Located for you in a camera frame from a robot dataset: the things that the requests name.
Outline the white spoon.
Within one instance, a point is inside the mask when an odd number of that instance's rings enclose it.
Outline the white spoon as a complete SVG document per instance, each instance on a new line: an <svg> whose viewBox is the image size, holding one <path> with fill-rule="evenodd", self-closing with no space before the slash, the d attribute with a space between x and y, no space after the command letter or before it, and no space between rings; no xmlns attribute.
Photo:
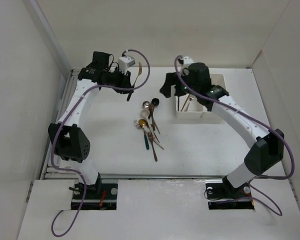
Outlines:
<svg viewBox="0 0 300 240"><path fill-rule="evenodd" d="M145 119L146 121L146 126L149 129L152 129L153 131L155 130L155 127L149 122L148 117L150 116L150 111L148 109L143 109L140 113L141 117Z"/></svg>

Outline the brown wooden spoon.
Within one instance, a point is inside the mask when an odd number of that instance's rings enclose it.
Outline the brown wooden spoon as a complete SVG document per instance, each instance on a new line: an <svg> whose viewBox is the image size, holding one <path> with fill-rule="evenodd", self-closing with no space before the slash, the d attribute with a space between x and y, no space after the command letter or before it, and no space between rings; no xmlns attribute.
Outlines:
<svg viewBox="0 0 300 240"><path fill-rule="evenodd" d="M149 111L150 111L151 122L152 122L152 125L153 125L152 128L153 128L154 131L157 130L158 133L160 134L161 132L160 132L160 130L159 130L158 126L157 126L157 123L156 123L156 121L154 119L154 110L155 110L155 106L154 106L154 104L151 103L149 105Z"/></svg>

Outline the rose gold fork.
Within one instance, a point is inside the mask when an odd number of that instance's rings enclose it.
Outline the rose gold fork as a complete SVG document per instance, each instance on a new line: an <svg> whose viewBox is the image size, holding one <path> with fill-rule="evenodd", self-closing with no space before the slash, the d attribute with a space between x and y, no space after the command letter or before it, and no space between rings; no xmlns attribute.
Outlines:
<svg viewBox="0 0 300 240"><path fill-rule="evenodd" d="M189 98L190 98L190 94L187 94L187 97L182 105L181 110L180 110L181 112L183 112L185 110L185 107L186 107L187 103L189 102Z"/></svg>

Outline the silver spoon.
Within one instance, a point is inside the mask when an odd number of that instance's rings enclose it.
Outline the silver spoon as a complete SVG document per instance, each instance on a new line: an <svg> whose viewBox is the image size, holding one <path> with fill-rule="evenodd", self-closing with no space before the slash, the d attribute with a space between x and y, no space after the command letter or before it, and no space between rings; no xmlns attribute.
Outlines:
<svg viewBox="0 0 300 240"><path fill-rule="evenodd" d="M149 106L150 106L150 104L151 104L151 102L149 102L149 101L144 101L144 102L142 103L142 108L143 108L143 109L148 109Z"/></svg>

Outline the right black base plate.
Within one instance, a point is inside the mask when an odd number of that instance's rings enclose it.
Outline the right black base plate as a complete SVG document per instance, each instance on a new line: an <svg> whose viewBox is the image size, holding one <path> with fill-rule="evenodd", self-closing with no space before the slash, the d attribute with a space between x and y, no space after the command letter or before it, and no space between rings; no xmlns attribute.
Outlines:
<svg viewBox="0 0 300 240"><path fill-rule="evenodd" d="M208 200L209 210L254 210L251 189L247 183L230 192L223 189L220 182L205 185L204 197Z"/></svg>

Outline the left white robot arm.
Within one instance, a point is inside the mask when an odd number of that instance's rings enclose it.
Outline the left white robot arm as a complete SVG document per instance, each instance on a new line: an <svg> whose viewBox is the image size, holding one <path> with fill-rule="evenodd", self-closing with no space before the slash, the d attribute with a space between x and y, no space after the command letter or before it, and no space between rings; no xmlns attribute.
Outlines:
<svg viewBox="0 0 300 240"><path fill-rule="evenodd" d="M88 160L91 143L83 131L88 111L102 86L114 86L119 94L128 94L131 85L132 67L136 60L123 54L117 66L112 68L110 54L95 51L92 61L82 68L77 76L76 88L68 107L57 123L48 127L50 141L55 144L53 153L61 158L67 170L81 175L78 189L90 198L97 198L102 192L99 172Z"/></svg>

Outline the left white container bin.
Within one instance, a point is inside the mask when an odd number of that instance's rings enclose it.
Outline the left white container bin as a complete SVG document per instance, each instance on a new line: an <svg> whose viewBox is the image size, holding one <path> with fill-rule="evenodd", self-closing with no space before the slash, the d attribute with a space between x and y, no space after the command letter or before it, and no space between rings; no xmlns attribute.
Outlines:
<svg viewBox="0 0 300 240"><path fill-rule="evenodd" d="M187 98L187 95L183 96L176 96L175 97L175 115L177 119L181 120L196 120L200 119L205 108L198 103L197 99L193 96L190 95L190 97L194 97L192 102L190 103L190 106L188 108L188 111L181 111L181 108Z"/></svg>

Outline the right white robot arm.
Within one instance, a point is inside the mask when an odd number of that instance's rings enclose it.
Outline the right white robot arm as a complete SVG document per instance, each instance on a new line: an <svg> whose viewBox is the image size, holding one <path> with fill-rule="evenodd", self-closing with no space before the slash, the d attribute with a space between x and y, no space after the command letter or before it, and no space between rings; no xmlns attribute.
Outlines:
<svg viewBox="0 0 300 240"><path fill-rule="evenodd" d="M192 94L197 101L231 126L246 142L249 151L243 163L222 179L217 192L224 198L233 197L248 181L261 176L284 156L284 134L279 129L269 130L239 110L229 92L212 84L209 68L202 62L184 64L179 72L168 72L160 93L170 98Z"/></svg>

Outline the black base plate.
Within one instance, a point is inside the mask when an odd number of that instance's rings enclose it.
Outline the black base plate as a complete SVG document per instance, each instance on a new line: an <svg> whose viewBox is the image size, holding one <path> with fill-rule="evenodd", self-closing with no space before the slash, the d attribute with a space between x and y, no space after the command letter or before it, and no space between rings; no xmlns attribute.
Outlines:
<svg viewBox="0 0 300 240"><path fill-rule="evenodd" d="M230 192L223 189L220 182L205 185L204 197L208 200L209 210L254 210L251 189L247 183Z"/></svg>
<svg viewBox="0 0 300 240"><path fill-rule="evenodd" d="M84 186L76 183L74 187L69 187L73 191L71 200L71 210L77 210L83 197ZM117 209L118 184L102 183L100 192L87 188L86 195L81 210L112 211Z"/></svg>

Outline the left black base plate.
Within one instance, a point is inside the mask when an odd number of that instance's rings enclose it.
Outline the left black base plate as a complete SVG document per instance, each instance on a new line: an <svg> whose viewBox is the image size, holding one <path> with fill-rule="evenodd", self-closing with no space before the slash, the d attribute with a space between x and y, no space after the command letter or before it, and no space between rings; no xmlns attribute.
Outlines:
<svg viewBox="0 0 300 240"><path fill-rule="evenodd" d="M77 210L83 197L84 186L76 183L74 187L69 187L73 191L71 200L71 210ZM102 183L100 192L87 188L86 195L81 210L112 211L117 209L118 184Z"/></svg>

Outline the black spoon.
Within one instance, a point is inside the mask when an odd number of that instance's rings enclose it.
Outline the black spoon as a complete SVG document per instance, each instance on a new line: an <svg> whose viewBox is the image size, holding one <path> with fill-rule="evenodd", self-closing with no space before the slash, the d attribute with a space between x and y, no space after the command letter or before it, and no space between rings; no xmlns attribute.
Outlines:
<svg viewBox="0 0 300 240"><path fill-rule="evenodd" d="M151 100L151 103L154 105L154 107L156 108L159 104L160 104L160 100L158 98L153 98Z"/></svg>

